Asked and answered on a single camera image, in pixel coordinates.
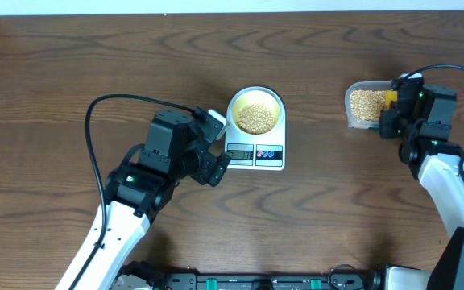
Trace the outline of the yellow measuring scoop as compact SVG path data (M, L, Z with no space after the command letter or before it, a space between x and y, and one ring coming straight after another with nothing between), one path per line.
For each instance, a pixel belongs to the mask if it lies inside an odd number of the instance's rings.
M398 102L398 92L395 90L387 90L385 93L386 109L389 110Z

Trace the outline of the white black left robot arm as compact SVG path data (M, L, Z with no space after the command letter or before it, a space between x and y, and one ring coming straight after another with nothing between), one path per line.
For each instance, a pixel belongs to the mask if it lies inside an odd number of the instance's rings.
M133 146L106 179L92 228L59 289L108 289L126 258L186 176L217 186L230 156L209 152L228 126L215 110L155 113L145 143Z

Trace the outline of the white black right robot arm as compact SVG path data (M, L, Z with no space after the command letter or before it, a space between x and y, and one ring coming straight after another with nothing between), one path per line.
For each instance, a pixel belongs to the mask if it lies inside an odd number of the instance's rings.
M421 75L401 75L387 93L379 133L400 139L400 161L432 198L449 242L432 271L387 267L386 289L464 289L464 151L449 141L456 103L455 91Z

